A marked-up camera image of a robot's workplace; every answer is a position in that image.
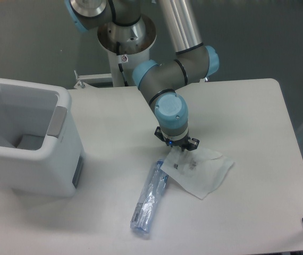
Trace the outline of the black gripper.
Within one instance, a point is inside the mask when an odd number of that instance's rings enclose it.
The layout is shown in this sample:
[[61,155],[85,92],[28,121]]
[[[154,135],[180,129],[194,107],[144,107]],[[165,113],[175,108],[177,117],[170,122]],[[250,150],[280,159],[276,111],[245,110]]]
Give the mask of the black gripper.
[[162,130],[159,126],[156,128],[154,135],[167,146],[180,147],[182,151],[196,150],[200,143],[200,140],[196,138],[190,138],[188,135],[179,140],[171,140],[170,138],[163,136]]

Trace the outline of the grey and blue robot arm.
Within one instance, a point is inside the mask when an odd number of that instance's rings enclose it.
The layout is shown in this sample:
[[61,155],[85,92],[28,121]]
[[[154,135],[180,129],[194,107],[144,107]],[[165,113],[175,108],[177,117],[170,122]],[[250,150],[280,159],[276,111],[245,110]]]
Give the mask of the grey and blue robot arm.
[[213,47],[201,39],[189,1],[159,1],[176,58],[158,64],[149,58],[156,40],[153,21],[141,12],[140,1],[66,1],[80,31],[97,29],[107,51],[115,86],[136,86],[158,121],[155,135],[170,147],[192,151],[188,108],[177,90],[208,78],[219,68]]

